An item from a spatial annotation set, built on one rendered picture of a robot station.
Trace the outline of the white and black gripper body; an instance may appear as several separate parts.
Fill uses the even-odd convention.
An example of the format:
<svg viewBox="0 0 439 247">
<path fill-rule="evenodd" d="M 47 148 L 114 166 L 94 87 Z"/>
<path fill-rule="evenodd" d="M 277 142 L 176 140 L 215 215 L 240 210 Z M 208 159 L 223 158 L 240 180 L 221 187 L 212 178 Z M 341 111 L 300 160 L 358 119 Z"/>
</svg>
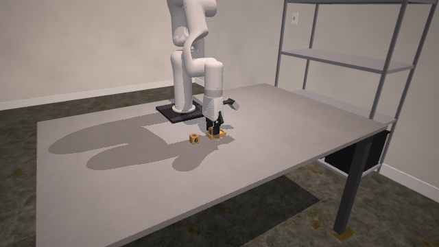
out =
<svg viewBox="0 0 439 247">
<path fill-rule="evenodd" d="M 203 97 L 202 114 L 211 121 L 217 121 L 219 111 L 224 116 L 223 98 L 220 97 Z"/>
</svg>

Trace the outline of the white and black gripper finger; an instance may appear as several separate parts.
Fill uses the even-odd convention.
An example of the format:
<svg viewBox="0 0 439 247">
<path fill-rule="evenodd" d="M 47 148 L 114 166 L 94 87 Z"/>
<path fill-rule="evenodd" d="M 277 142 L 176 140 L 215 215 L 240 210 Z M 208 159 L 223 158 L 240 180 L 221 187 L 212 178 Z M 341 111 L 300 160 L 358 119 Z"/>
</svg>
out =
<svg viewBox="0 0 439 247">
<path fill-rule="evenodd" d="M 213 121 L 206 117 L 206 130 L 208 131 L 210 127 L 213 126 Z"/>
<path fill-rule="evenodd" d="M 224 123 L 224 120 L 222 118 L 222 114 L 220 111 L 219 111 L 219 116 L 217 118 L 217 121 L 218 121 L 217 123 L 216 123 L 216 121 L 213 122 L 214 123 L 213 135 L 217 135 L 220 133 L 220 126 Z"/>
</svg>

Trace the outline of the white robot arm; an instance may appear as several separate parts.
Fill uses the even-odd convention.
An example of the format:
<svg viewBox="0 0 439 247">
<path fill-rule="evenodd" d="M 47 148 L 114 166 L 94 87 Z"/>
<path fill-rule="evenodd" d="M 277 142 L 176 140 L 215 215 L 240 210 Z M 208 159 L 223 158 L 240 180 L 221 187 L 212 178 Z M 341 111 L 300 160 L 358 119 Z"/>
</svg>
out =
<svg viewBox="0 0 439 247">
<path fill-rule="evenodd" d="M 217 4 L 215 0 L 167 0 L 167 5 L 171 14 L 173 43 L 183 47 L 171 53 L 175 97 L 172 110 L 190 113 L 195 110 L 192 78 L 204 76 L 204 94 L 207 97 L 223 94 L 224 66 L 214 58 L 205 58 L 204 52 L 204 37 L 209 33 L 206 17 L 215 16 Z"/>
</svg>

